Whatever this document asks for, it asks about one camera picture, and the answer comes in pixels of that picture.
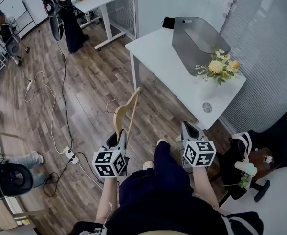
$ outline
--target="electrical outlet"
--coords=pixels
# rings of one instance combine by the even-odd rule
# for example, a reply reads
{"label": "electrical outlet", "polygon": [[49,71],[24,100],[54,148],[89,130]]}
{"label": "electrical outlet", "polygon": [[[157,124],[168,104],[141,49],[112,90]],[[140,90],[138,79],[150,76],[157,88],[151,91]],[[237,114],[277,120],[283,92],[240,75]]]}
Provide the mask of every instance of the electrical outlet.
{"label": "electrical outlet", "polygon": [[29,81],[29,84],[28,84],[28,86],[27,86],[27,90],[30,89],[31,85],[32,85],[32,80]]}
{"label": "electrical outlet", "polygon": [[71,162],[72,162],[74,165],[78,163],[78,161],[79,161],[78,157],[77,157],[76,155],[75,155],[75,157],[74,157],[74,153],[69,149],[68,146],[64,149],[63,152],[66,154],[66,156],[68,157],[68,159],[72,159]]}

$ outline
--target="metal frame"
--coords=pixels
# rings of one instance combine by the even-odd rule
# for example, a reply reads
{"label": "metal frame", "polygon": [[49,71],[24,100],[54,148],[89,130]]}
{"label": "metal frame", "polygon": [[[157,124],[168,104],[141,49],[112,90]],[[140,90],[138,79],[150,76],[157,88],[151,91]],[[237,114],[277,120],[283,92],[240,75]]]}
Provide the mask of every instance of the metal frame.
{"label": "metal frame", "polygon": [[[35,24],[35,26],[36,26],[36,28],[37,28],[37,31],[39,32],[38,25],[37,25],[36,22],[34,21],[34,19],[33,19],[32,15],[30,14],[30,12],[29,12],[29,10],[28,10],[26,4],[24,3],[23,0],[21,0],[21,1],[22,1],[23,5],[24,5],[26,11],[25,11],[24,13],[22,13],[18,18],[20,18],[23,14],[25,14],[26,12],[28,12],[29,15],[30,15],[30,17],[31,17],[31,21],[30,21],[30,23],[28,23],[23,29],[19,30],[17,34],[19,34],[22,30],[24,30],[24,29],[25,29],[27,26],[29,26],[32,22]],[[7,53],[7,51],[6,51],[6,49],[3,47],[3,45],[2,45],[1,43],[0,43],[0,45],[1,45],[1,47],[4,49],[4,51]]]}
{"label": "metal frame", "polygon": [[139,12],[138,0],[133,0],[133,16],[134,16],[134,37],[139,38]]}

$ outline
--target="power strip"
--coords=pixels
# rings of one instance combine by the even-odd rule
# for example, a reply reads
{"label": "power strip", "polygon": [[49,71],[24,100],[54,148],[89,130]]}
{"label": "power strip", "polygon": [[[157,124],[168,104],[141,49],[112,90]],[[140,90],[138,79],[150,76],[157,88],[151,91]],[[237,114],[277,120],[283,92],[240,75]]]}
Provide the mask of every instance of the power strip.
{"label": "power strip", "polygon": [[69,148],[68,146],[64,149],[63,153],[66,154],[66,156],[68,157],[68,159],[72,159],[71,162],[72,162],[74,165],[79,162],[78,157],[74,155],[74,153],[70,150],[70,148]]}

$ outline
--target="black pants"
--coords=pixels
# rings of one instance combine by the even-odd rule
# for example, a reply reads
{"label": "black pants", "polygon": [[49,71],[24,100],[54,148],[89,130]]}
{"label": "black pants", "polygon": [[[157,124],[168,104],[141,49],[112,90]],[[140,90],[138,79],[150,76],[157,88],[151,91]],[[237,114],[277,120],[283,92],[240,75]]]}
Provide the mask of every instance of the black pants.
{"label": "black pants", "polygon": [[74,6],[71,0],[59,2],[60,16],[64,23],[64,31],[69,53],[74,53],[82,46],[85,36],[77,23]]}
{"label": "black pants", "polygon": [[160,142],[154,153],[154,169],[133,173],[119,187],[119,204],[123,206],[155,191],[191,197],[193,189],[187,172],[169,153],[170,145]]}

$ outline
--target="person's arm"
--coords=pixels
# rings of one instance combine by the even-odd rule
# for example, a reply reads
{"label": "person's arm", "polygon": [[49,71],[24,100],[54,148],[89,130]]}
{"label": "person's arm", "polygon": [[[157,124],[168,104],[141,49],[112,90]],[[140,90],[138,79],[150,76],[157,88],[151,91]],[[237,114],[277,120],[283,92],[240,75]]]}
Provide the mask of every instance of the person's arm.
{"label": "person's arm", "polygon": [[15,24],[15,22],[16,22],[16,20],[15,20],[15,17],[6,17],[6,19],[8,20],[8,22],[10,23],[10,24]]}
{"label": "person's arm", "polygon": [[203,197],[213,208],[219,211],[219,205],[204,167],[193,168],[193,179],[196,194]]}
{"label": "person's arm", "polygon": [[95,223],[104,224],[110,213],[117,210],[117,178],[106,178]]}

